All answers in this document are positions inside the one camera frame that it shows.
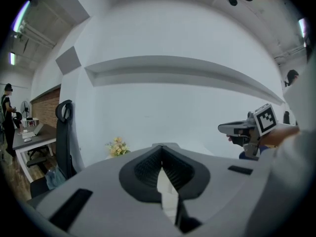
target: office chair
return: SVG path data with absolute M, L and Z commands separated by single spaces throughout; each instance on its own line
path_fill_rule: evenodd
M 73 117 L 73 106 L 71 100 L 66 100 L 56 107 L 55 114 L 58 118 L 57 121 L 57 134 L 56 134 L 56 159 L 58 167 L 66 179 L 75 175 L 75 170 L 72 165 L 72 158 L 69 150 L 69 128 Z M 62 115 L 62 109 L 65 107 L 65 112 Z M 39 157 L 27 162 L 27 167 L 37 165 L 41 171 L 46 174 L 47 169 L 44 166 L 46 158 Z M 46 183 L 46 178 L 42 177 L 33 181 L 30 185 L 31 197 L 39 197 L 36 200 L 31 199 L 29 204 L 34 205 L 38 200 L 43 198 L 48 192 L 49 188 Z

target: black cap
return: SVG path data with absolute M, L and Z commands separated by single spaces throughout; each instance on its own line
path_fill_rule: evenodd
M 12 85 L 8 83 L 8 84 L 4 87 L 4 90 L 5 90 L 5 91 L 13 91 Z
M 299 74 L 296 72 L 296 70 L 292 69 L 287 73 L 287 80 L 288 85 L 291 85 L 295 79 L 295 76 L 298 76 Z

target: fan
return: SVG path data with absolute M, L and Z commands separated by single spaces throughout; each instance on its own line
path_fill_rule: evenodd
M 24 118 L 27 118 L 30 114 L 30 105 L 26 101 L 23 101 L 21 104 L 21 114 Z

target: table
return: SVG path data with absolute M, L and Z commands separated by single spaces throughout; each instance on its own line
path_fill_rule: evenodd
M 30 132 L 35 130 L 36 126 L 29 126 L 27 129 Z M 28 161 L 27 152 L 28 150 L 48 145 L 50 155 L 53 156 L 53 151 L 51 149 L 51 143 L 56 141 L 56 129 L 50 125 L 44 124 L 43 128 L 40 130 L 37 136 L 32 137 L 31 141 L 24 142 L 22 135 L 18 135 L 19 129 L 15 129 L 14 139 L 13 139 L 13 150 L 16 152 L 16 156 L 19 163 L 23 169 L 24 174 L 28 180 L 33 182 L 33 179 L 28 171 L 26 162 Z
M 30 126 L 30 122 L 33 122 L 33 124 L 36 123 L 38 125 L 39 124 L 39 119 L 38 118 L 33 118 L 32 120 L 26 120 L 26 118 L 23 118 L 22 122 L 23 122 L 23 126 L 24 127 L 28 127 L 28 126 Z

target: plastic bag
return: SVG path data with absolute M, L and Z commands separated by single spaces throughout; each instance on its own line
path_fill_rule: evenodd
M 50 169 L 45 174 L 47 186 L 50 190 L 57 188 L 66 181 L 63 173 L 60 171 L 60 168 L 56 166 L 55 168 Z

